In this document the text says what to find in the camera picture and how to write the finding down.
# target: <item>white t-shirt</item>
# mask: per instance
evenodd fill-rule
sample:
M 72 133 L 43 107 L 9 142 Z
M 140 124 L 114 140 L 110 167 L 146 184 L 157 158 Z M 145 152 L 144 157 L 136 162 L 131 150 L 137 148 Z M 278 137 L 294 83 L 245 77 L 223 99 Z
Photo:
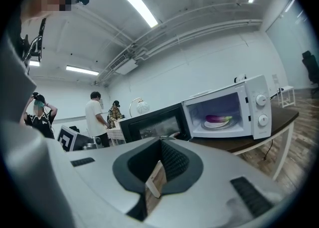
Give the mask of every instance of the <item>white t-shirt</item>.
M 106 126 L 96 118 L 97 114 L 102 114 L 100 102 L 90 100 L 85 106 L 85 117 L 91 137 L 101 136 L 107 132 Z

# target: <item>purple food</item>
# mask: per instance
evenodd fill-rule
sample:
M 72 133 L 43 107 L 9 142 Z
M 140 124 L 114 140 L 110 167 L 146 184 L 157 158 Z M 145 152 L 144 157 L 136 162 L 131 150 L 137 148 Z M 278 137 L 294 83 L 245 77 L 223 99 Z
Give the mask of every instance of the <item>purple food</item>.
M 207 115 L 206 116 L 206 121 L 211 122 L 211 123 L 216 123 L 216 122 L 227 122 L 230 119 L 232 119 L 232 116 L 217 116 L 217 115 Z

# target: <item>woman with teal hair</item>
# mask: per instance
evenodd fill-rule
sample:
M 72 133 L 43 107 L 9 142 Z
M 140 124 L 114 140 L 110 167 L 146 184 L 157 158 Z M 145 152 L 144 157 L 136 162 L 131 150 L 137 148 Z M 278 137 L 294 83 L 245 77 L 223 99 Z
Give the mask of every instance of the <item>woman with teal hair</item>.
M 26 109 L 33 100 L 34 115 L 30 115 L 26 112 Z M 44 112 L 45 106 L 51 109 L 48 114 Z M 32 126 L 33 128 L 39 130 L 44 137 L 54 139 L 51 124 L 56 116 L 57 111 L 58 109 L 47 103 L 42 95 L 34 92 L 24 110 L 23 119 L 26 125 Z

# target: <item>microwave dial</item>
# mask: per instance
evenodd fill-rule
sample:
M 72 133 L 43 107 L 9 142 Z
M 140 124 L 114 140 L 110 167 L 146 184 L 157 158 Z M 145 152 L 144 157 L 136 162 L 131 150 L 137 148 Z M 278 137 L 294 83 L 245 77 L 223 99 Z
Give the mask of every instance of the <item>microwave dial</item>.
M 259 105 L 259 106 L 264 106 L 266 105 L 266 96 L 263 95 L 263 94 L 259 94 L 256 98 L 256 103 Z
M 262 114 L 258 117 L 258 123 L 260 126 L 266 126 L 268 124 L 269 118 L 267 115 Z

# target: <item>cable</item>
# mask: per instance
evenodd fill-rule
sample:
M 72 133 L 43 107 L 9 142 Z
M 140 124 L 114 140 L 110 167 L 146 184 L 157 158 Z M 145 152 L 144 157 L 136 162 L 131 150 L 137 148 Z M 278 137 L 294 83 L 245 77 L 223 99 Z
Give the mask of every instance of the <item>cable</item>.
M 263 158 L 263 161 L 266 160 L 266 157 L 267 157 L 267 155 L 268 155 L 268 152 L 270 151 L 270 149 L 271 149 L 272 146 L 273 146 L 273 140 L 271 140 L 271 146 L 270 146 L 270 148 L 268 149 L 267 153 L 265 154 L 265 157 Z
M 308 102 L 306 102 L 306 101 L 304 101 L 304 100 L 297 100 L 297 101 L 300 101 L 300 102 L 304 102 L 304 103 L 306 103 L 306 104 L 308 104 L 308 105 L 310 105 L 310 106 L 312 106 L 312 107 L 314 107 L 314 108 L 319 108 L 319 106 L 313 106 L 313 105 L 311 105 L 310 103 L 308 103 Z

